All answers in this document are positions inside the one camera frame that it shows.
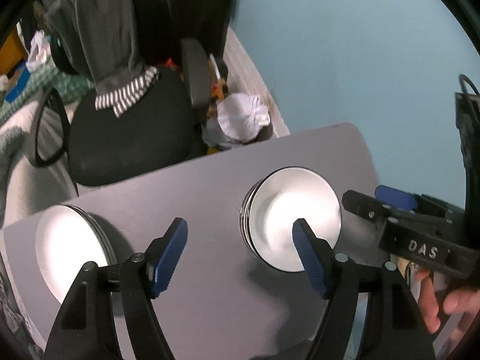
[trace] chair armrest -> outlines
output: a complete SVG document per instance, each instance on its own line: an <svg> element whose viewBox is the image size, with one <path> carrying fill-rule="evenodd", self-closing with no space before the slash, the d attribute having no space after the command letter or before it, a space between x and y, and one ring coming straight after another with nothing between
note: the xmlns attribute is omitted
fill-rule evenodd
<svg viewBox="0 0 480 360"><path fill-rule="evenodd" d="M30 162L33 167L37 168L48 167L57 162L63 156L64 152L67 150L68 137L70 134L70 123L59 93L53 88L50 90L44 88L42 89L42 92L43 93L38 102L37 111L33 118L32 129L30 130L30 134L27 135L25 144L23 145L23 153L25 154L25 157L27 157L28 162ZM49 100L55 105L57 113L60 116L63 142L62 146L51 157L44 160L38 153L38 132L40 130L43 111Z"/></svg>
<svg viewBox="0 0 480 360"><path fill-rule="evenodd" d="M180 44L183 78L191 105L195 109L208 108L212 84L207 54L196 39L182 39Z"/></svg>

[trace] blue object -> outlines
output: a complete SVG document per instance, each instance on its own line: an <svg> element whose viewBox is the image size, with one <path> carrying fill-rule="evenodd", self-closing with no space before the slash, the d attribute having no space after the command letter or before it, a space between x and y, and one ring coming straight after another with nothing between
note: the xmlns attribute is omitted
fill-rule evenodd
<svg viewBox="0 0 480 360"><path fill-rule="evenodd" d="M385 204L389 204L400 210L416 210L418 207L415 196L411 193L396 190L385 185L379 185L375 189L375 198Z"/></svg>
<svg viewBox="0 0 480 360"><path fill-rule="evenodd" d="M305 230L301 225L301 220L297 219L293 223L292 237L301 263L307 272L308 280L314 291L320 296L327 299L329 288L326 284L326 269L318 259Z"/></svg>
<svg viewBox="0 0 480 360"><path fill-rule="evenodd" d="M185 220L180 220L177 224L169 243L154 268L153 284L151 287L152 294L157 298L165 291L170 284L173 272L177 267L183 249L187 244L188 226Z"/></svg>
<svg viewBox="0 0 480 360"><path fill-rule="evenodd" d="M30 72L28 71L25 62L22 62L20 66L18 66L18 68L16 69L16 72L18 72L21 69L23 69L23 72L20 74L20 77L18 78L17 83L5 95L5 101L7 103L13 103L13 101L18 96L20 96L20 93L22 93L22 91L25 89L28 79L30 78Z"/></svg>

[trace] orange object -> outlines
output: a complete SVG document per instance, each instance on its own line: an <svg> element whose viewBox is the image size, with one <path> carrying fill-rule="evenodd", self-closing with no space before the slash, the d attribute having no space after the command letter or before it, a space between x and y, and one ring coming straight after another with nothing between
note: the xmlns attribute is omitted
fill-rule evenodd
<svg viewBox="0 0 480 360"><path fill-rule="evenodd" d="M216 153L220 153L220 150L215 149L215 147L209 147L207 149L207 155L212 155L212 154L216 154Z"/></svg>
<svg viewBox="0 0 480 360"><path fill-rule="evenodd" d="M208 69L210 70L210 80L212 81L212 98L217 98L220 102L225 99L225 95L223 93L223 87L227 84L227 82L220 78L220 81L217 80L215 76L215 69L212 65L212 61L208 60Z"/></svg>
<svg viewBox="0 0 480 360"><path fill-rule="evenodd" d="M10 73L19 62L26 60L27 52L14 28L0 49L0 74Z"/></svg>
<svg viewBox="0 0 480 360"><path fill-rule="evenodd" d="M166 68L170 68L172 69L173 71L179 71L180 70L180 66L178 66L175 62L172 61L172 58L169 58L167 60L167 62L165 62L163 64L163 66L165 66Z"/></svg>

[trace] striped scarf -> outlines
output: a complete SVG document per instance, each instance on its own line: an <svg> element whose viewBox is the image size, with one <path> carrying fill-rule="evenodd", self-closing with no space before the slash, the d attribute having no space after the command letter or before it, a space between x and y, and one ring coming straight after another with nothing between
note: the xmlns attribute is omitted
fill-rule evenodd
<svg viewBox="0 0 480 360"><path fill-rule="evenodd" d="M95 98L95 109L99 110L113 107L115 116L120 117L133 107L157 80L158 69L155 66L150 66L144 73L122 88L98 95Z"/></svg>

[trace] gray table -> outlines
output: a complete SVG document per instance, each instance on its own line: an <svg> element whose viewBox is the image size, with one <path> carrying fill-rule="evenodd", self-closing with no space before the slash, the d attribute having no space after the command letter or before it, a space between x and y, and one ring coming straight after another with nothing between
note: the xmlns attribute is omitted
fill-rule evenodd
<svg viewBox="0 0 480 360"><path fill-rule="evenodd" d="M144 251L176 216L187 220L186 249L168 291L153 302L177 359L254 359L315 333L326 304L311 290L306 275L280 273L261 263L239 232L239 208L249 188L286 166L317 171L339 199L348 189L372 195L378 185L359 131L341 124L182 163L71 201L104 226L119 260ZM348 212L342 215L335 250L361 263L384 262L387 256L375 246L374 227ZM60 304L35 257L39 218L37 214L5 228L2 254L17 300L46 341ZM123 357L134 359L123 317L117 314Z"/></svg>

